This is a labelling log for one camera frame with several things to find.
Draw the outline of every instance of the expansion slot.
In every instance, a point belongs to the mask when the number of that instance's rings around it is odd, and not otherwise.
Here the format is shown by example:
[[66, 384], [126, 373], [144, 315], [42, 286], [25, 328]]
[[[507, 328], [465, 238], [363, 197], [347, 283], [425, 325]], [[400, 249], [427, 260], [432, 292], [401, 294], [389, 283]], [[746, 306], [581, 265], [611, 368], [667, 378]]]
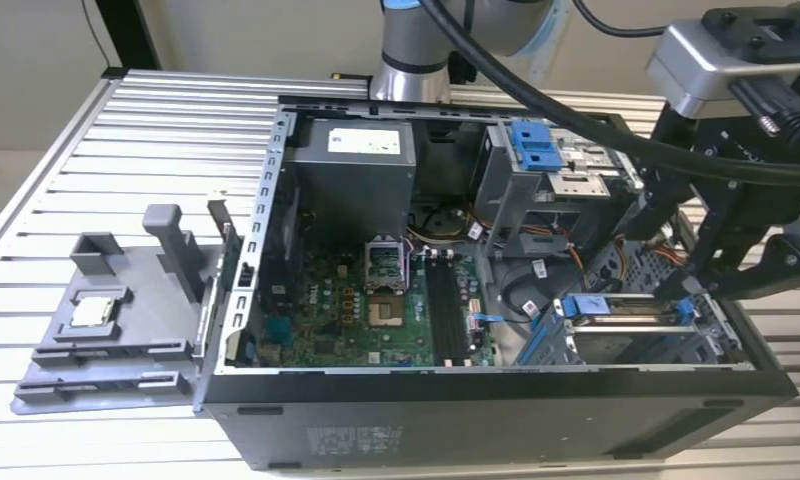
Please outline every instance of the expansion slot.
[[424, 268], [436, 365], [463, 365], [468, 338], [453, 265], [447, 258], [435, 258], [427, 259]]

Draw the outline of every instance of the yellow wire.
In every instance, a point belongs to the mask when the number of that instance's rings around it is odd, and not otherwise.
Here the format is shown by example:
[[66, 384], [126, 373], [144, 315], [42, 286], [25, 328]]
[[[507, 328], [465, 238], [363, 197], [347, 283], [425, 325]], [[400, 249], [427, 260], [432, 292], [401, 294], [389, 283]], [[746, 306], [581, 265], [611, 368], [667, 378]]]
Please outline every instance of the yellow wire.
[[577, 269], [581, 271], [581, 287], [584, 291], [587, 288], [587, 278], [584, 277], [584, 263], [581, 262], [581, 257], [577, 256], [577, 252], [575, 251], [575, 247], [569, 246], [569, 255], [572, 255], [572, 259], [575, 260], [575, 264], [577, 265]]

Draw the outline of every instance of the motherboard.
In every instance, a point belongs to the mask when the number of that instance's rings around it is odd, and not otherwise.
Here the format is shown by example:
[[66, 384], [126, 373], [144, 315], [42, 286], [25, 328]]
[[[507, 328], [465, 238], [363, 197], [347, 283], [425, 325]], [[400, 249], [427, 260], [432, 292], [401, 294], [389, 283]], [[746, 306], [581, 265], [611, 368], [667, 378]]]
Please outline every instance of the motherboard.
[[403, 289], [375, 289], [368, 270], [379, 270], [381, 278], [397, 274], [395, 252], [376, 247], [364, 254], [307, 254], [296, 303], [275, 307], [264, 322], [263, 366], [431, 367], [444, 366], [445, 360], [459, 362], [456, 366], [495, 364], [488, 326], [473, 320], [483, 312], [483, 296], [471, 257], [405, 252]]

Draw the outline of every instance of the label sticker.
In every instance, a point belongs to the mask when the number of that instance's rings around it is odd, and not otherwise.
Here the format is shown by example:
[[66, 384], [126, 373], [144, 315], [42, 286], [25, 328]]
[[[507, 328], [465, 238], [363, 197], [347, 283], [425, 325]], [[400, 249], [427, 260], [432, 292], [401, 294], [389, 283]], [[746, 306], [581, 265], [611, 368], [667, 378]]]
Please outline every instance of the label sticker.
[[333, 128], [329, 131], [329, 152], [400, 155], [400, 132]]
[[533, 273], [536, 274], [536, 278], [548, 277], [548, 269], [545, 268], [545, 260], [540, 258], [539, 260], [533, 260], [533, 262], [531, 262], [531, 264], [533, 265]]
[[581, 160], [584, 158], [584, 154], [575, 150], [560, 150], [560, 156], [569, 160]]
[[539, 315], [539, 307], [533, 303], [533, 300], [524, 302], [524, 305], [521, 305], [521, 310], [524, 310], [524, 313], [527, 313], [528, 317], [531, 318], [536, 318]]
[[481, 233], [483, 233], [483, 225], [480, 225], [477, 222], [475, 222], [475, 224], [468, 229], [468, 236], [471, 237], [472, 240], [477, 240], [480, 238]]

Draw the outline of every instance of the screw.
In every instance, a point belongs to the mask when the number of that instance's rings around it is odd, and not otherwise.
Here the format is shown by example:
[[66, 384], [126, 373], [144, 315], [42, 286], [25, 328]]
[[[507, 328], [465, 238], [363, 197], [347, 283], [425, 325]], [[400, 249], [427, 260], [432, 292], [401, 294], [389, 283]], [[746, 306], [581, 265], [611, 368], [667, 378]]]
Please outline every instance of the screw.
[[750, 38], [750, 42], [747, 42], [751, 48], [762, 48], [764, 47], [764, 37], [762, 35], [756, 35]]
[[764, 133], [767, 133], [770, 137], [775, 137], [780, 129], [774, 119], [768, 116], [762, 116], [756, 122], [759, 123], [759, 127], [762, 127]]
[[735, 15], [732, 12], [723, 12], [723, 15], [720, 15], [720, 20], [726, 25], [732, 25], [735, 20], [738, 20], [738, 15]]

